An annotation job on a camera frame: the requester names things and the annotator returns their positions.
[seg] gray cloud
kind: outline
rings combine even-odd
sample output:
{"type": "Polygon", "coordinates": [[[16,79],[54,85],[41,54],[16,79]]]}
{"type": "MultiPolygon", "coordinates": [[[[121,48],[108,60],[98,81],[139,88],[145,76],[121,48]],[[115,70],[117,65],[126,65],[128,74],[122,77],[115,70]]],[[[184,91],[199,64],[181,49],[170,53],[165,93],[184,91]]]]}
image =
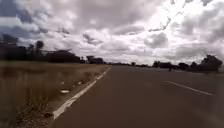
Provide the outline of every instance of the gray cloud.
{"type": "Polygon", "coordinates": [[[32,22],[32,17],[26,10],[20,9],[15,0],[1,0],[0,17],[19,17],[22,22],[32,22]]]}
{"type": "Polygon", "coordinates": [[[203,6],[207,6],[212,0],[201,0],[203,2],[203,6]]]}
{"type": "Polygon", "coordinates": [[[145,45],[151,48],[165,47],[168,43],[168,38],[165,33],[153,34],[144,40],[145,45]]]}
{"type": "Polygon", "coordinates": [[[142,26],[128,25],[115,29],[112,33],[115,35],[131,35],[132,33],[142,32],[144,28],[142,26]]]}
{"type": "Polygon", "coordinates": [[[165,55],[166,58],[171,60],[198,59],[207,54],[212,54],[224,60],[224,53],[220,46],[213,44],[187,44],[178,46],[173,49],[173,51],[175,51],[175,53],[173,55],[165,55]]]}
{"type": "Polygon", "coordinates": [[[129,45],[121,41],[104,43],[100,46],[100,49],[114,54],[122,54],[130,50],[129,45]]]}
{"type": "Polygon", "coordinates": [[[103,41],[98,40],[98,39],[95,39],[95,38],[91,37],[91,36],[90,36],[89,34],[87,34],[87,33],[84,33],[84,34],[83,34],[83,38],[85,39],[85,41],[86,41],[88,44],[98,45],[98,44],[103,43],[103,41]]]}

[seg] cloud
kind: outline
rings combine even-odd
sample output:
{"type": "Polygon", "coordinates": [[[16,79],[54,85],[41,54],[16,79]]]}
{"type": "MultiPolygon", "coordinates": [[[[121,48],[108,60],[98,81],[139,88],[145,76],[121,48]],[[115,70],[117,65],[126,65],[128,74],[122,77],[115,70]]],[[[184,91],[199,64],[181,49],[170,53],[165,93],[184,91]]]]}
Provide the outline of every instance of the cloud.
{"type": "Polygon", "coordinates": [[[204,51],[223,58],[223,6],[222,0],[2,0],[0,32],[113,61],[193,60],[204,51]]]}
{"type": "Polygon", "coordinates": [[[168,38],[166,34],[153,34],[144,40],[144,43],[151,48],[160,48],[167,45],[168,38]]]}
{"type": "Polygon", "coordinates": [[[171,60],[200,60],[207,54],[212,54],[218,58],[224,60],[224,45],[214,45],[214,44],[187,44],[174,48],[173,54],[167,54],[166,57],[171,60]]]}
{"type": "Polygon", "coordinates": [[[15,0],[0,1],[0,17],[18,17],[22,22],[32,22],[28,11],[20,9],[15,0]]]}
{"type": "Polygon", "coordinates": [[[0,27],[19,27],[27,31],[38,31],[39,27],[34,23],[23,23],[18,17],[0,17],[0,27]]]}

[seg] asphalt road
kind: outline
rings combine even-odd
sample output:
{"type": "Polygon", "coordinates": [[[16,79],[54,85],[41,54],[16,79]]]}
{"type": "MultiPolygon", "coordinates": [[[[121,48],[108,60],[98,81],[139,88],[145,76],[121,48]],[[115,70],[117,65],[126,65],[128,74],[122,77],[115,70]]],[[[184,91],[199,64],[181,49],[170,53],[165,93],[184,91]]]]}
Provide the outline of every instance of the asphalt road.
{"type": "Polygon", "coordinates": [[[223,80],[112,67],[52,128],[224,128],[223,80]]]}

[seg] tree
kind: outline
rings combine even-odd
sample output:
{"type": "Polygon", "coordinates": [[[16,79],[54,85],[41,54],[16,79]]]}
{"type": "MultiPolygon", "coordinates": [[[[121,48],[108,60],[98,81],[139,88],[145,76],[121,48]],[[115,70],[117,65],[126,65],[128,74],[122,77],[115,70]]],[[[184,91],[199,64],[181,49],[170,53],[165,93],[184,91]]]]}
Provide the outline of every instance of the tree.
{"type": "Polygon", "coordinates": [[[222,65],[222,61],[215,56],[207,55],[202,61],[201,66],[205,71],[218,71],[222,65]]]}
{"type": "Polygon", "coordinates": [[[44,42],[38,40],[38,41],[36,42],[36,52],[39,52],[43,47],[44,47],[44,42]]]}
{"type": "Polygon", "coordinates": [[[44,42],[38,40],[35,44],[35,59],[40,60],[42,58],[42,52],[41,49],[44,47],[44,42]]]}
{"type": "Polygon", "coordinates": [[[154,68],[158,68],[159,65],[160,65],[160,61],[154,61],[152,67],[154,67],[154,68]]]}
{"type": "Polygon", "coordinates": [[[18,40],[19,40],[18,38],[13,37],[13,36],[11,36],[9,34],[3,34],[2,35],[2,41],[5,44],[17,45],[18,40]]]}
{"type": "Polygon", "coordinates": [[[179,63],[178,66],[181,70],[186,70],[189,67],[186,63],[179,63]]]}
{"type": "Polygon", "coordinates": [[[131,62],[131,66],[135,66],[136,65],[136,63],[135,62],[131,62]]]}
{"type": "Polygon", "coordinates": [[[196,62],[192,62],[190,67],[191,67],[191,68],[195,68],[195,67],[197,67],[197,65],[198,65],[198,64],[197,64],[196,62]]]}

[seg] distant trees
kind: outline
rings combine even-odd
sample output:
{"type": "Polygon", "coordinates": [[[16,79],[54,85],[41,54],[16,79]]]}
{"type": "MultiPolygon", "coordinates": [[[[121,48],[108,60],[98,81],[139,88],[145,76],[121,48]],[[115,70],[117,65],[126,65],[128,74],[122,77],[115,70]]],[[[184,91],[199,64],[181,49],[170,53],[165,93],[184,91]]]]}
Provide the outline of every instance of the distant trees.
{"type": "Polygon", "coordinates": [[[222,65],[222,61],[215,56],[207,55],[202,61],[201,66],[206,71],[218,71],[222,65]]]}
{"type": "Polygon", "coordinates": [[[223,62],[213,55],[207,55],[200,64],[192,62],[190,65],[186,63],[179,63],[178,65],[172,65],[169,62],[155,61],[152,65],[154,68],[172,68],[180,69],[191,72],[218,72],[223,62]]]}
{"type": "Polygon", "coordinates": [[[58,50],[54,52],[47,53],[45,55],[45,60],[53,63],[71,63],[71,62],[80,62],[80,57],[69,52],[68,50],[58,50]]]}
{"type": "MultiPolygon", "coordinates": [[[[18,46],[18,38],[4,34],[0,37],[0,59],[2,60],[26,60],[26,61],[47,61],[52,63],[86,63],[84,57],[78,57],[70,50],[45,51],[44,42],[38,40],[28,47],[18,46]]],[[[104,64],[102,58],[88,56],[91,64],[104,64]]]]}
{"type": "Polygon", "coordinates": [[[136,63],[135,62],[131,62],[131,66],[135,66],[136,65],[136,63]]]}
{"type": "Polygon", "coordinates": [[[153,63],[153,65],[152,65],[152,67],[154,67],[154,68],[158,68],[159,65],[160,65],[160,61],[155,61],[155,62],[153,63]]]}
{"type": "Polygon", "coordinates": [[[189,68],[189,65],[186,63],[179,63],[178,66],[181,70],[187,70],[189,68]]]}
{"type": "Polygon", "coordinates": [[[90,63],[90,64],[104,64],[104,60],[103,58],[96,58],[94,56],[87,56],[87,61],[90,63]]]}

